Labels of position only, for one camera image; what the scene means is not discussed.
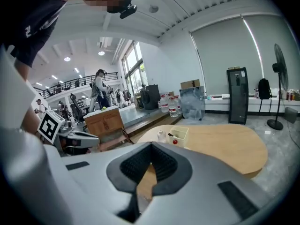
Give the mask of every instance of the tower fan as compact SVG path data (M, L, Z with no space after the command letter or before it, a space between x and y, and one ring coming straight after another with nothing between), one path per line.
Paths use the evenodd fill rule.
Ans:
M276 114L276 119L269 119L267 121L267 124L269 127L275 129L275 130L282 130L283 125L281 122L278 121L278 114L279 114L279 107L280 107L280 99L281 99L281 85L283 86L283 89L287 91L289 86L289 80L287 77L287 70L285 65L285 58L283 57L281 48L278 44L274 45L275 55L277 63L273 64L273 71L275 73L278 73L278 79L279 79L279 98L278 98L278 109Z

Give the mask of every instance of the wire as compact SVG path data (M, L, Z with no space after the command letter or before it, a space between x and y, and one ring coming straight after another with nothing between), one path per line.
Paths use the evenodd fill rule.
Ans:
M289 130L289 134L290 134L291 140L292 140L292 141L294 142L294 144L300 149L300 146L295 142L295 140L294 140L293 137L292 137L292 134L291 134L291 131L290 131L290 126L289 126L288 120L286 120L286 124L287 124L287 129Z

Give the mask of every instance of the black cabinet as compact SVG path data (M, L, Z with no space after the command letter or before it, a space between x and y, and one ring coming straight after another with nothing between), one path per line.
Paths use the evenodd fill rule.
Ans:
M249 87L246 68L227 70L230 93L229 123L246 124Z

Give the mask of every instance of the wooden table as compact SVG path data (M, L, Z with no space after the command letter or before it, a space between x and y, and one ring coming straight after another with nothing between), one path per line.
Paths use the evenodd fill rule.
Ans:
M145 133L138 141L158 141L159 130L168 134L174 125L162 125ZM180 126L189 128L187 147L222 160L248 178L255 177L268 160L266 145L259 136L246 126L237 124ZM137 191L151 199L152 187L156 184L152 166L145 173Z

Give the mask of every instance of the black backpack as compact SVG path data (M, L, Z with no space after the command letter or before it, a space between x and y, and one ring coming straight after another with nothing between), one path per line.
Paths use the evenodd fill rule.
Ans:
M258 95L259 95L259 98L262 100L261 106L259 108L259 112L261 111L261 108L262 108L263 99L269 100L271 98L271 104L270 104L270 109L269 109L269 112L270 112L271 105L272 105L272 93L271 93L269 81L265 78L261 79L258 83Z
M44 104L42 104L42 103L41 103L41 105L43 105L43 106L44 106L44 108L45 108L45 112L46 112L46 110L48 110L48 108L46 108L46 107L45 107L45 105L44 105Z

